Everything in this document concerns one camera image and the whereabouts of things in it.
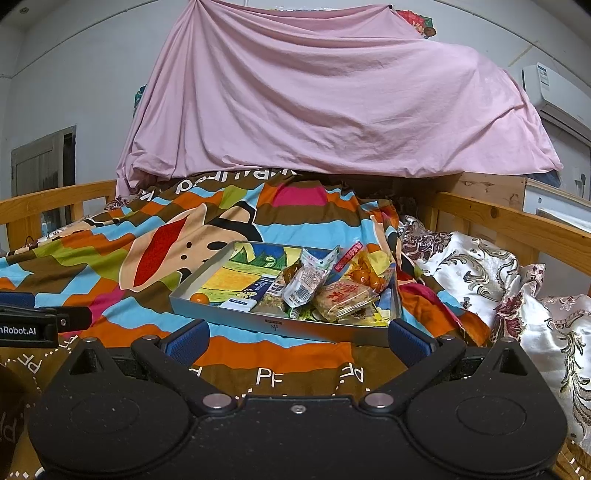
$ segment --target metal tray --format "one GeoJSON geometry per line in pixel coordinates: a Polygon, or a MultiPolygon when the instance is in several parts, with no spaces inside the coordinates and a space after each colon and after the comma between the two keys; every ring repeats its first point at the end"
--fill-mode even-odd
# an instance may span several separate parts
{"type": "MultiPolygon", "coordinates": [[[[170,303],[176,314],[191,319],[204,319],[218,325],[251,330],[253,332],[273,333],[284,337],[320,340],[323,342],[351,342],[356,345],[388,346],[387,327],[369,327],[340,325],[338,323],[312,322],[310,320],[292,320],[271,315],[252,312],[236,312],[217,306],[195,303],[187,298],[188,291],[197,291],[224,263],[232,256],[235,243],[249,243],[260,245],[276,245],[292,247],[291,245],[269,244],[266,242],[231,242],[207,262],[199,267],[191,276],[186,278],[171,294],[170,303]]],[[[401,303],[398,292],[392,289],[392,304],[390,317],[401,317],[401,303]]]]}

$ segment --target snack package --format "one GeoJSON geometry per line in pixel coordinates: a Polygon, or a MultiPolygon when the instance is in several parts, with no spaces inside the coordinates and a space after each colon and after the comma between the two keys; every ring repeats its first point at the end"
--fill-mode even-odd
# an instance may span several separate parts
{"type": "Polygon", "coordinates": [[[375,303],[371,303],[361,310],[339,319],[339,324],[360,327],[387,327],[389,321],[383,317],[375,303]]]}
{"type": "Polygon", "coordinates": [[[328,279],[326,280],[327,284],[331,284],[339,280],[348,270],[349,264],[354,259],[354,257],[361,252],[365,247],[363,243],[359,239],[355,239],[352,245],[349,245],[347,248],[343,248],[339,256],[337,257],[337,261],[335,266],[330,272],[328,279]]]}
{"type": "Polygon", "coordinates": [[[347,277],[354,282],[371,287],[374,292],[379,294],[388,286],[395,270],[396,265],[391,264],[381,276],[378,275],[369,260],[366,246],[360,240],[355,239],[349,248],[340,253],[326,283],[331,284],[347,277]]]}
{"type": "Polygon", "coordinates": [[[265,315],[273,315],[274,317],[289,318],[289,315],[284,310],[284,302],[281,293],[285,289],[285,278],[283,272],[271,284],[262,300],[251,310],[254,313],[262,313],[265,315]]]}
{"type": "Polygon", "coordinates": [[[301,267],[287,284],[281,296],[292,308],[308,303],[314,293],[324,284],[326,277],[337,260],[339,248],[335,248],[322,260],[302,249],[300,255],[301,267]]]}
{"type": "Polygon", "coordinates": [[[300,267],[301,261],[298,258],[298,260],[294,262],[292,266],[285,267],[283,270],[281,270],[281,275],[283,276],[285,285],[287,285],[291,281],[291,279],[296,275],[296,272],[300,269],[300,267]]]}
{"type": "Polygon", "coordinates": [[[220,307],[228,310],[237,310],[239,312],[250,312],[255,305],[263,298],[275,277],[271,275],[261,275],[261,278],[247,286],[247,288],[238,292],[235,297],[224,301],[220,307]]]}
{"type": "Polygon", "coordinates": [[[341,278],[322,287],[312,303],[330,323],[351,315],[377,300],[378,294],[370,287],[341,278]]]}

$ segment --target air conditioner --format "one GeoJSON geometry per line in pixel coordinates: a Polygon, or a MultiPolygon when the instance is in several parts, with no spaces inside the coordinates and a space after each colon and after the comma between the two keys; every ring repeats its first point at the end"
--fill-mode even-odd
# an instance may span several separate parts
{"type": "Polygon", "coordinates": [[[591,147],[591,98],[541,63],[524,68],[522,78],[540,117],[591,147]]]}

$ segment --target pink bed sheet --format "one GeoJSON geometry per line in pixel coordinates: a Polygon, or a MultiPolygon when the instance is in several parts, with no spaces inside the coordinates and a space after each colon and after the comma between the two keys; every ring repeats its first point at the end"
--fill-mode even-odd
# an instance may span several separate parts
{"type": "Polygon", "coordinates": [[[215,170],[425,177],[562,165],[524,91],[387,5],[268,11],[191,0],[146,87],[118,192],[215,170]]]}

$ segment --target white floral fabric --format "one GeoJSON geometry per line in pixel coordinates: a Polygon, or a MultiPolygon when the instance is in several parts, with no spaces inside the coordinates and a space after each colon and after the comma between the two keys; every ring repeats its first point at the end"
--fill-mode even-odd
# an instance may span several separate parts
{"type": "Polygon", "coordinates": [[[591,455],[591,298],[537,299],[545,265],[520,267],[510,252],[459,232],[430,232],[414,217],[402,251],[490,328],[518,339],[564,408],[570,440],[591,455]]]}

